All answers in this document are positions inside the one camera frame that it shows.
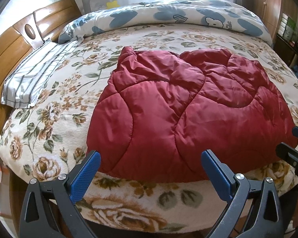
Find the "red comforter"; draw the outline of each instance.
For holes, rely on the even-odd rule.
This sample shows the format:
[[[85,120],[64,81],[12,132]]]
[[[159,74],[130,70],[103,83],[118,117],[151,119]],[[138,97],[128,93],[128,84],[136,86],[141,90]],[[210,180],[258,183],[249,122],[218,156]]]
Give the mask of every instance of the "red comforter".
[[[233,172],[278,161],[275,147],[296,147],[283,96],[258,61],[226,49],[181,55],[124,47],[95,107],[88,150],[100,172],[147,182],[207,179],[211,149]]]

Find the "striped pillowcase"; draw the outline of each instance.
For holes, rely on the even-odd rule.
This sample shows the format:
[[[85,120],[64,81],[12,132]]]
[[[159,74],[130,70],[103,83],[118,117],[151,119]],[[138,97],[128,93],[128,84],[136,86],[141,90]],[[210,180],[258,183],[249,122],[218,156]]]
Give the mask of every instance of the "striped pillowcase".
[[[82,41],[83,38],[77,38],[62,45],[45,41],[5,79],[1,104],[13,108],[33,107],[53,72]]]

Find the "floral blanket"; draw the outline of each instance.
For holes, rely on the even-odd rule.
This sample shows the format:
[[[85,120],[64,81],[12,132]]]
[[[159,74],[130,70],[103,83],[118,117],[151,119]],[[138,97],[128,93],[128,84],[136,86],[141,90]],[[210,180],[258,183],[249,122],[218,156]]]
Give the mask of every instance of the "floral blanket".
[[[0,136],[0,157],[24,181],[32,177],[55,179],[85,157],[94,107],[124,46],[178,54],[224,47],[258,60],[283,94],[298,125],[298,80],[262,39],[190,24],[121,28],[86,38],[54,72],[36,105],[16,109],[7,120]],[[293,168],[283,161],[246,176],[259,180],[272,177],[279,195],[298,182]],[[184,233],[211,227],[226,203],[206,180],[144,183],[97,173],[76,205],[84,218],[106,226]]]

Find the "bedding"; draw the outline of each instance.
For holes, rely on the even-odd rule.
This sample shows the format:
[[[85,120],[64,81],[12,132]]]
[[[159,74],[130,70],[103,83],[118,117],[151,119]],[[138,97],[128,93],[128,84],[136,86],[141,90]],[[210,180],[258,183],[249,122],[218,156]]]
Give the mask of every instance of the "bedding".
[[[20,178],[26,182],[33,176],[40,181],[55,179],[85,157],[94,107],[124,46],[177,54],[199,48],[225,48],[232,54],[258,60],[283,95],[298,126],[298,80],[262,39],[190,24],[121,28],[85,38],[53,73],[36,105],[16,109],[10,115],[0,136],[0,157]],[[272,177],[279,195],[298,183],[293,168],[283,161],[245,174],[250,179]],[[225,205],[207,180],[154,183],[103,173],[96,174],[84,199],[77,203],[83,217],[96,223],[167,233],[209,228]]]
[[[208,179],[211,149],[235,173],[278,161],[278,144],[296,147],[290,111],[258,61],[227,49],[180,55],[124,47],[99,97],[87,151],[99,172],[146,182]]]
[[[25,57],[18,67],[4,80],[1,104],[13,108],[35,106],[49,77],[83,38],[60,45],[50,39]]]
[[[88,37],[105,31],[151,23],[189,23],[224,28],[259,37],[272,45],[260,18],[244,7],[223,0],[176,0],[139,3],[88,13],[69,23],[58,42],[76,36]]]

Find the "blue gripper pad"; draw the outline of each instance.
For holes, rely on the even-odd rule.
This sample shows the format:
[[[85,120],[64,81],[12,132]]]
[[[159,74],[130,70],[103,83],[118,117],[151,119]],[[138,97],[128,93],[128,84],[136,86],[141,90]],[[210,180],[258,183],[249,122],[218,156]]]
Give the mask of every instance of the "blue gripper pad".
[[[220,199],[229,203],[233,199],[231,185],[206,151],[201,154],[201,164]]]
[[[100,166],[100,154],[95,152],[94,155],[86,162],[85,166],[81,169],[75,180],[71,185],[70,199],[73,204],[83,199],[91,181]]]

